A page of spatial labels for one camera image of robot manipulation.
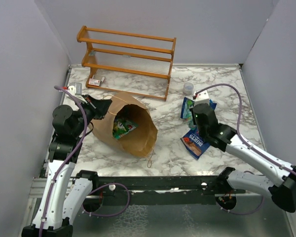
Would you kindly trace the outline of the brown paper bag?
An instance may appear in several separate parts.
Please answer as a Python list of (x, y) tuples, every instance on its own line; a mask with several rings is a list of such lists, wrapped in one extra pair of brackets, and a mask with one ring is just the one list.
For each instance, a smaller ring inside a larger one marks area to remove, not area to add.
[(101, 120), (92, 120), (93, 134), (105, 144), (139, 158), (153, 151), (158, 130), (148, 108), (126, 92), (117, 93)]

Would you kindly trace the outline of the blue salt vinegar chips bag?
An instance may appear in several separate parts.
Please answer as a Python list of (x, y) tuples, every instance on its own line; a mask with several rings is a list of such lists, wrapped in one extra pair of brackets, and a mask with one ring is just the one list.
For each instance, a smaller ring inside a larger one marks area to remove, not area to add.
[(188, 122), (189, 128), (192, 129), (192, 130), (195, 130), (196, 125), (194, 125), (194, 123), (192, 121), (192, 114), (191, 114), (191, 111), (190, 111), (190, 107), (192, 107), (193, 105), (194, 105), (194, 101), (192, 99), (184, 97), (183, 104), (182, 104), (182, 107), (181, 107), (180, 118), (185, 119)]

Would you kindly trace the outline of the blue sweet chilli chips bag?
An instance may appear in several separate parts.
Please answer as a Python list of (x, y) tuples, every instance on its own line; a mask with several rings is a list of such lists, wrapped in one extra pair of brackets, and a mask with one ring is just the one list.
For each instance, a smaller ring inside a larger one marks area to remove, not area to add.
[(182, 138), (186, 150), (196, 159), (199, 158), (207, 151), (210, 144), (205, 142), (203, 138), (199, 136), (197, 129), (190, 129)]

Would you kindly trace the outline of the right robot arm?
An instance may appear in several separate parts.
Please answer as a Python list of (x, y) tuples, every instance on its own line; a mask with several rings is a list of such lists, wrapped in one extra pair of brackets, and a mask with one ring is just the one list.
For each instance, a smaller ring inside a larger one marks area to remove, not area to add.
[(260, 175), (226, 168), (217, 180), (222, 193), (246, 190), (270, 198), (280, 209), (296, 211), (296, 165), (281, 160), (250, 143), (236, 129), (219, 123), (215, 111), (206, 103), (189, 109), (199, 135), (212, 147), (240, 158)]

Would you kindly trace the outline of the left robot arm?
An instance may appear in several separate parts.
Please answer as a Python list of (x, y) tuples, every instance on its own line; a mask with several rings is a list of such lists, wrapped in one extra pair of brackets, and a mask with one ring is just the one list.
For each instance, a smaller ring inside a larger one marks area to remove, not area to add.
[(68, 192), (69, 181), (79, 156), (88, 125), (103, 119), (111, 99), (97, 100), (90, 95), (74, 98), (79, 109), (60, 105), (53, 111), (54, 135), (49, 145), (47, 180), (40, 206), (23, 237), (70, 237), (73, 223), (86, 196), (99, 189), (97, 173), (84, 171)]

